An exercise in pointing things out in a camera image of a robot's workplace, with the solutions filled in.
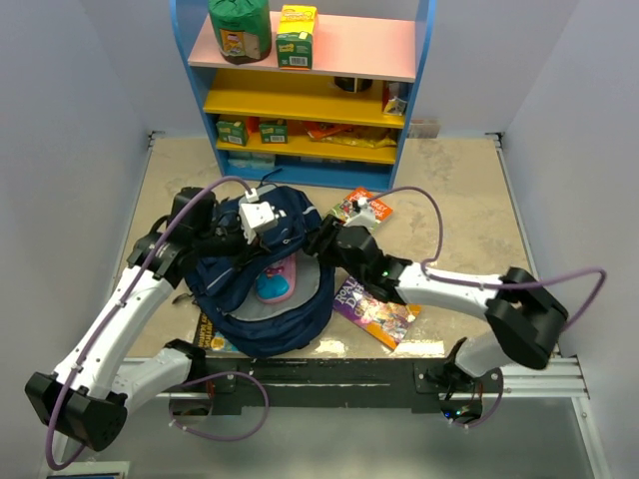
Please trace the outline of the orange Treehouse book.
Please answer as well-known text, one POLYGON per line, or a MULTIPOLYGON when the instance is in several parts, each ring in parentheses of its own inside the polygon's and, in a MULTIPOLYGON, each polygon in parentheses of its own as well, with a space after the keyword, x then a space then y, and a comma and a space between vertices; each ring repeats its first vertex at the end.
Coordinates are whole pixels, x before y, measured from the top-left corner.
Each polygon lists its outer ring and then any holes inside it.
POLYGON ((392 213, 393 209, 381 200, 374 200, 374 194, 359 187, 336 204, 328 213, 345 226, 362 226, 373 232, 392 213))

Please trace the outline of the pink pencil case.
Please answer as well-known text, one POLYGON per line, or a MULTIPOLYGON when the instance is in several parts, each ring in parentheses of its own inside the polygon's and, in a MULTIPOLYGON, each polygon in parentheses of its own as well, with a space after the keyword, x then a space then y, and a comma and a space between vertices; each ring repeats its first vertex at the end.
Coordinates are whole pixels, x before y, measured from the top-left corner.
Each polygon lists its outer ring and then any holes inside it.
POLYGON ((295 291, 297 262, 289 255, 264 269, 256 279, 255 291, 259 301, 267 304, 288 299, 295 291))

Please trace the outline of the navy blue student backpack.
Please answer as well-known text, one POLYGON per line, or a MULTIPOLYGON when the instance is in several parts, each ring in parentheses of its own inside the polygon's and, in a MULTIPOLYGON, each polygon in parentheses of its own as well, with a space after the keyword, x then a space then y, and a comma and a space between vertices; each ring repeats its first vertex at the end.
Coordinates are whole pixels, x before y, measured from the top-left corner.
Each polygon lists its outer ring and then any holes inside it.
POLYGON ((285 216, 261 236, 245 264, 231 256, 204 257, 185 277, 201 312, 238 351, 271 357, 309 345, 332 314, 334 269, 303 251, 321 217, 307 195, 274 184, 260 200, 285 216))

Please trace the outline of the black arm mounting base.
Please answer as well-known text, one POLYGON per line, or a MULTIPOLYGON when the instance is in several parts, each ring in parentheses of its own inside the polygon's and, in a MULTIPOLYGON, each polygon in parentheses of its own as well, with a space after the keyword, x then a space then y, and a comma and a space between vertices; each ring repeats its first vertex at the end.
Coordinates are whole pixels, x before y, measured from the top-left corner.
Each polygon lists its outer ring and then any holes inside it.
POLYGON ((174 386, 175 399, 211 399, 215 414, 239 414, 264 404, 258 388, 235 376, 251 375, 265 388, 271 407, 392 408, 413 413, 438 413, 450 390, 429 373, 441 358, 400 359, 249 359, 209 357, 192 377, 222 373, 213 393, 204 384, 174 386))

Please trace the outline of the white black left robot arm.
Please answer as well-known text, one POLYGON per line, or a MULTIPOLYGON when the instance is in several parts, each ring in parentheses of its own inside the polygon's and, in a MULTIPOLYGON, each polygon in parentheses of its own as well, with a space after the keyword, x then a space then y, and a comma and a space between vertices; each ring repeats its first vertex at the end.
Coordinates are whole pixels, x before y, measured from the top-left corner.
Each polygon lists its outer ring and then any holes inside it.
POLYGON ((204 351, 181 339, 126 374, 119 368, 147 321, 199 259, 243 253, 277 222, 251 188, 228 213, 218 212, 218 205, 211 187, 182 189, 171 212, 135 243, 115 291, 78 344, 52 372, 29 378, 25 393, 47 427, 48 449, 60 433, 102 451, 128 416, 157 394, 205 384, 204 351))

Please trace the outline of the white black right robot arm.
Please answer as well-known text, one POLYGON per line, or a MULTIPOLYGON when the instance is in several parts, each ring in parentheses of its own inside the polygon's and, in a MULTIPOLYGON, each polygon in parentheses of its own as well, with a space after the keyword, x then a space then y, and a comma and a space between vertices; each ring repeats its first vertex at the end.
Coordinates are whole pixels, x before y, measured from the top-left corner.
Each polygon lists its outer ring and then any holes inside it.
POLYGON ((344 269, 377 300, 433 306, 485 320, 489 332, 458 342, 444 368, 447 385, 458 392, 510 363, 545 369, 567 323, 566 308, 519 267, 503 275, 426 267, 384 253, 366 227, 346 226, 333 216, 310 233, 305 251, 322 265, 344 269))

